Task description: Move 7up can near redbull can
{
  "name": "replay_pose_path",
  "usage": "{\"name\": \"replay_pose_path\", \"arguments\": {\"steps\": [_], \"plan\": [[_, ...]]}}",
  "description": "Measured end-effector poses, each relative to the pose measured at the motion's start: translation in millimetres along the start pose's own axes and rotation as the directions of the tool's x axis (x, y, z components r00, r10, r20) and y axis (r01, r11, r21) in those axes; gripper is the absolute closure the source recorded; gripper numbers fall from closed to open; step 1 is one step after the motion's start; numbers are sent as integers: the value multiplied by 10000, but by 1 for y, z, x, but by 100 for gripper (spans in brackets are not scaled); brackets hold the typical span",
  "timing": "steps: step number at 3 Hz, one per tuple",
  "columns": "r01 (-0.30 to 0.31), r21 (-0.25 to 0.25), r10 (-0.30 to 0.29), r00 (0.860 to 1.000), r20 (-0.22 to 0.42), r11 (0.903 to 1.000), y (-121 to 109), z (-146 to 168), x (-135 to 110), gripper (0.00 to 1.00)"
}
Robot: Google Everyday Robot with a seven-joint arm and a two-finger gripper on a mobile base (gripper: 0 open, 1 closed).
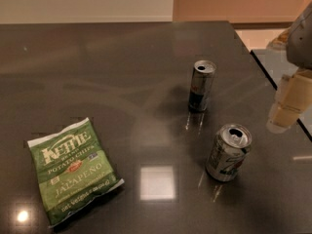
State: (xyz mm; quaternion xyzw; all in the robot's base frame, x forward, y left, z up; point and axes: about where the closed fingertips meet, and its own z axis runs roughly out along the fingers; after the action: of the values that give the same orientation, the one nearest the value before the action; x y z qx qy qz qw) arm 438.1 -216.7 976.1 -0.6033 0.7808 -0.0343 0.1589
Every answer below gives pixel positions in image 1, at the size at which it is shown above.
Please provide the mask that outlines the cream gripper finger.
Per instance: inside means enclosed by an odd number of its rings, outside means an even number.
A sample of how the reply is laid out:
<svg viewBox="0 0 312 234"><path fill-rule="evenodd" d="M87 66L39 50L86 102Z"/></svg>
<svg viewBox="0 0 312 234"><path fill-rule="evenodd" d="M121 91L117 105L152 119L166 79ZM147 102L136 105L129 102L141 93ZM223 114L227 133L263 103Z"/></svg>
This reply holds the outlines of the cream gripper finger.
<svg viewBox="0 0 312 234"><path fill-rule="evenodd" d="M277 37L275 37L272 41L270 41L266 48L272 50L285 50L288 42L290 30L285 29L282 33L280 33Z"/></svg>
<svg viewBox="0 0 312 234"><path fill-rule="evenodd" d="M312 104L312 70L299 68L292 76L284 74L269 111L267 129L281 134L291 127Z"/></svg>

